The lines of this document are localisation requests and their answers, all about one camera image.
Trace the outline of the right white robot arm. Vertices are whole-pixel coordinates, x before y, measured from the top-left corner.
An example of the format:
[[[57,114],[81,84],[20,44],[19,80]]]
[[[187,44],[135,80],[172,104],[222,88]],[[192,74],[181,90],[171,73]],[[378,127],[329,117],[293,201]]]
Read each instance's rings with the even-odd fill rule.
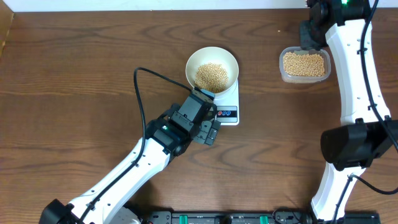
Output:
[[[397,147],[397,121],[381,93],[372,48],[372,18],[378,3],[357,0],[307,0],[310,17],[300,23],[302,49],[329,47],[341,98],[341,125],[324,131],[326,161],[320,186],[311,200],[313,223],[338,223],[357,181],[375,159]]]

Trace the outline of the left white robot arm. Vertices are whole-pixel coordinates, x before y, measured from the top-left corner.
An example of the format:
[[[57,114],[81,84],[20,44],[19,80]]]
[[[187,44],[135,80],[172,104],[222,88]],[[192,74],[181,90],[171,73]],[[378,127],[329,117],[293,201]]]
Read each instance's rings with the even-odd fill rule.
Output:
[[[214,143],[220,128],[214,99],[214,93],[194,88],[183,105],[174,104],[152,120],[134,149],[101,181],[66,205],[53,200],[39,222],[111,223],[123,205],[191,142]]]

